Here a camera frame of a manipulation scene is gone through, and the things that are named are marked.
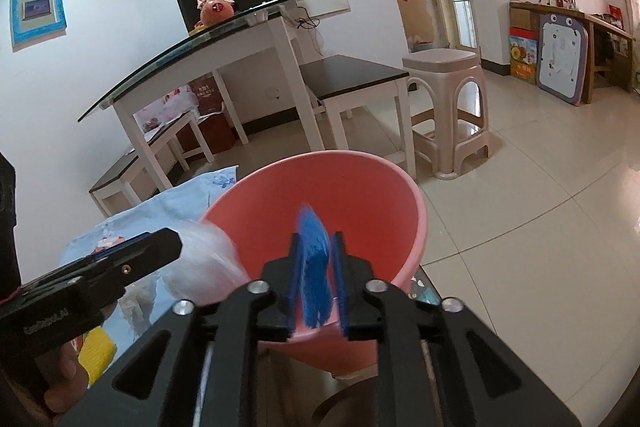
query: pink plush toy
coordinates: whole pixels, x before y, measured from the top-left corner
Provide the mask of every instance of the pink plush toy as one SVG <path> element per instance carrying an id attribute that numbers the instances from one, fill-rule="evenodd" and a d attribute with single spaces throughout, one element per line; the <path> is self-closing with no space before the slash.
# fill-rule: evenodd
<path id="1" fill-rule="evenodd" d="M 213 26 L 234 16 L 234 0 L 198 0 L 200 10 L 200 23 L 204 26 Z"/>

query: beige plastic stool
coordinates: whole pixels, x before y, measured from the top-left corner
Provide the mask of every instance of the beige plastic stool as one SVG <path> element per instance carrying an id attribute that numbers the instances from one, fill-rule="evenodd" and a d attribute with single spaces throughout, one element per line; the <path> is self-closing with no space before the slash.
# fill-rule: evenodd
<path id="1" fill-rule="evenodd" d="M 411 125 L 434 121 L 432 133 L 422 135 L 414 129 L 415 151 L 431 161 L 434 176 L 441 180 L 457 178 L 462 161 L 482 147 L 489 156 L 486 86 L 478 55 L 439 48 L 407 55 L 402 64 L 411 75 L 407 83 L 417 82 L 418 87 L 425 87 L 433 100 L 433 109 L 412 116 Z M 478 85 L 480 116 L 458 108 L 460 90 L 469 82 Z M 479 127 L 479 131 L 460 140 L 458 120 Z"/>

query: light blue tablecloth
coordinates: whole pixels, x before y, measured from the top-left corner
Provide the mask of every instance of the light blue tablecloth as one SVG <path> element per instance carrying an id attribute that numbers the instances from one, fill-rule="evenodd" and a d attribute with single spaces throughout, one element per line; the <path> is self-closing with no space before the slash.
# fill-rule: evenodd
<path id="1" fill-rule="evenodd" d="M 236 183 L 236 169 L 237 166 L 234 166 L 201 174 L 143 201 L 134 208 L 109 217 L 69 243 L 62 254 L 60 266 L 92 253 L 98 241 L 104 237 L 105 230 L 109 237 L 121 235 L 130 239 L 143 232 L 155 232 L 165 227 L 175 229 L 184 221 L 199 220 L 207 208 Z M 158 281 L 156 290 L 156 301 L 150 316 L 151 323 L 158 320 L 175 301 L 162 280 Z M 124 353 L 136 340 L 133 329 L 122 315 L 119 306 L 105 321 L 103 327 L 118 346 L 116 357 Z"/>

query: blue picture frame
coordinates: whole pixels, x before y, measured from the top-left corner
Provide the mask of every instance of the blue picture frame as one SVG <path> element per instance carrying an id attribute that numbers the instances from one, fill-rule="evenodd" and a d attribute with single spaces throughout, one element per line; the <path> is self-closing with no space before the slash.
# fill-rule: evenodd
<path id="1" fill-rule="evenodd" d="M 21 0 L 11 0 L 11 34 L 14 46 L 21 44 L 30 39 L 41 37 L 53 32 L 58 32 L 66 28 L 65 9 L 62 0 L 53 0 L 55 6 L 56 22 L 33 28 L 31 30 L 22 30 L 20 28 L 20 3 Z"/>

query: silver bolt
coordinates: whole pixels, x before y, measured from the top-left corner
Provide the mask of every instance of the silver bolt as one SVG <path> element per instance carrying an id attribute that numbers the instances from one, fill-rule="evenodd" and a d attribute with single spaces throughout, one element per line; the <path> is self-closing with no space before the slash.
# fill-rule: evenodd
<path id="1" fill-rule="evenodd" d="M 269 283 L 258 279 L 257 281 L 251 281 L 246 288 L 249 293 L 267 293 L 269 291 Z"/>
<path id="2" fill-rule="evenodd" d="M 447 297 L 442 301 L 442 309 L 449 313 L 458 313 L 465 308 L 465 305 L 454 297 Z"/>
<path id="3" fill-rule="evenodd" d="M 177 301 L 174 304 L 173 310 L 176 315 L 191 315 L 195 307 L 195 304 L 191 301 L 183 300 Z"/>
<path id="4" fill-rule="evenodd" d="M 386 282 L 381 281 L 380 279 L 371 279 L 367 281 L 364 287 L 372 293 L 382 293 L 386 292 Z"/>

